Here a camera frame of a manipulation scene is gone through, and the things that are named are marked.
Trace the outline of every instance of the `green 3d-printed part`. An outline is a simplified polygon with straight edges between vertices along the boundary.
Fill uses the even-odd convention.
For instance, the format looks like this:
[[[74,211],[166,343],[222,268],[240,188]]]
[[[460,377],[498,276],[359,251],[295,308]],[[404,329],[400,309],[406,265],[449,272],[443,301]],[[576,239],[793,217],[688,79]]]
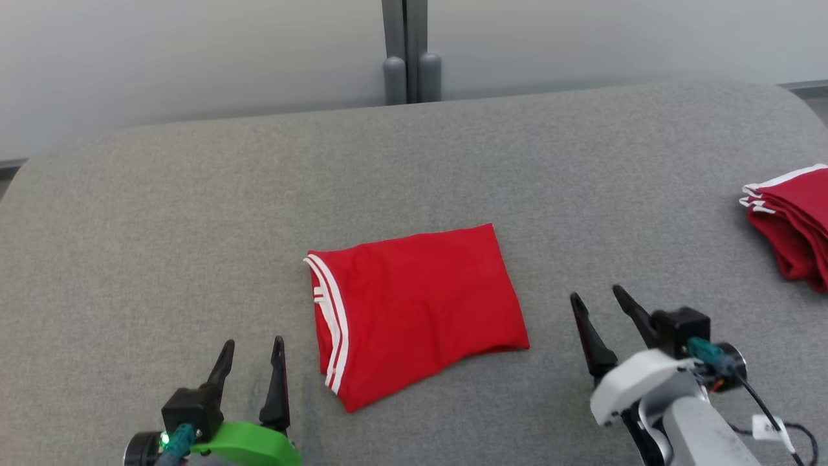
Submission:
[[[244,466],[299,466],[301,456],[284,435],[249,422],[225,422],[210,442],[194,444],[192,454],[218,455]]]

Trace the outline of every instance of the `folded clothing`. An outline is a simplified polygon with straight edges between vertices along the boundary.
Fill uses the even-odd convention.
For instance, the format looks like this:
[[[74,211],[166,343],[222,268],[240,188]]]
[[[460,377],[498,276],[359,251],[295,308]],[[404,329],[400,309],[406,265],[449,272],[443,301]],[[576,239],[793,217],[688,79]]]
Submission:
[[[464,357],[528,349],[491,224],[309,251],[320,371],[353,412]]]
[[[828,292],[828,166],[817,164],[746,185],[739,202],[773,245],[782,275]]]

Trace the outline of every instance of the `robotic arm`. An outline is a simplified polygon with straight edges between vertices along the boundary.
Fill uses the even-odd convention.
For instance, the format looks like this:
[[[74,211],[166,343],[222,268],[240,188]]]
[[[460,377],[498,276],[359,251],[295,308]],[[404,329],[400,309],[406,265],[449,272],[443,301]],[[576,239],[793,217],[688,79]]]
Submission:
[[[197,389],[180,388],[163,408],[165,432],[139,432],[123,454],[124,466],[185,464],[188,454],[214,454],[232,464],[245,466],[299,466],[301,456],[287,438],[291,414],[287,398],[285,342],[276,337],[271,365],[273,373],[260,425],[224,422],[221,397],[224,379],[233,365],[235,342],[228,340],[207,381]]]
[[[595,379],[590,400],[595,421],[623,424],[646,466],[759,465],[708,398],[713,387],[748,386],[739,351],[729,343],[710,343],[710,318],[699,311],[650,315],[620,286],[613,292],[649,349],[618,364],[583,301],[571,295],[586,365]]]

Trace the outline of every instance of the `stack of red shorts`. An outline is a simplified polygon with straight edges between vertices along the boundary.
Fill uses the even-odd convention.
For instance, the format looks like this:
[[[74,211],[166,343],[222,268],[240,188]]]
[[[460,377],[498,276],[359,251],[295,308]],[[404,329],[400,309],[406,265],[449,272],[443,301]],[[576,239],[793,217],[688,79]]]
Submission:
[[[773,244],[782,275],[828,292],[828,166],[743,188],[748,218]]]

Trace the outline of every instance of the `white stripe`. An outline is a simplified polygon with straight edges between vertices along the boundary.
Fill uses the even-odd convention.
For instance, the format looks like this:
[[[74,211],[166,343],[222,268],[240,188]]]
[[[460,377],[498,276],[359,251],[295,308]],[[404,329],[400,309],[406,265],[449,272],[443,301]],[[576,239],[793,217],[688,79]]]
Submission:
[[[765,213],[768,213],[768,214],[775,214],[776,213],[776,211],[774,211],[773,209],[768,209],[767,207],[762,207],[762,206],[754,206],[753,211],[754,212],[765,212]]]
[[[775,214],[776,213],[776,211],[774,211],[773,209],[767,208],[765,206],[765,201],[763,201],[761,199],[751,201],[750,197],[743,197],[743,198],[739,199],[739,203],[742,204],[745,207],[748,207],[748,208],[750,208],[752,206],[754,212],[765,212],[765,213],[768,213],[768,214]]]
[[[330,296],[328,295],[328,288],[324,286],[325,280],[322,273],[316,267],[316,264],[314,264],[310,259],[305,259],[303,262],[306,262],[310,266],[310,269],[316,275],[316,279],[319,280],[319,284],[322,285],[320,287],[314,287],[314,291],[316,291],[316,288],[319,288],[322,293],[322,298],[319,301],[314,299],[314,303],[319,303],[319,307],[322,310],[322,316],[325,318],[325,323],[328,324],[330,339],[334,345],[330,349],[328,369],[325,371],[325,385],[328,386],[330,385],[330,378],[334,375],[334,361],[336,360],[336,352],[339,350],[339,327],[336,326],[334,310],[330,307]]]
[[[762,194],[757,191],[761,187],[776,186],[777,184],[782,184],[786,181],[790,181],[793,178],[796,178],[800,175],[804,175],[805,173],[815,172],[816,170],[821,170],[823,168],[828,168],[828,165],[825,165],[824,163],[818,163],[817,165],[814,165],[813,167],[800,168],[799,170],[794,170],[793,172],[785,173],[784,175],[781,175],[780,177],[775,177],[773,180],[768,180],[764,183],[746,184],[742,188],[742,191],[749,194],[749,195],[751,195],[751,196],[753,196],[753,197],[762,197]]]
[[[339,294],[339,286],[336,284],[334,275],[330,273],[328,266],[316,255],[308,254],[308,258],[319,265],[322,274],[328,280],[330,294],[334,299],[333,304],[336,317],[339,318],[339,328],[342,330],[342,349],[339,350],[339,358],[336,361],[334,385],[330,388],[334,393],[339,394],[339,384],[342,383],[342,373],[345,371],[345,363],[348,361],[348,317],[345,314],[345,306],[342,304],[342,295]]]

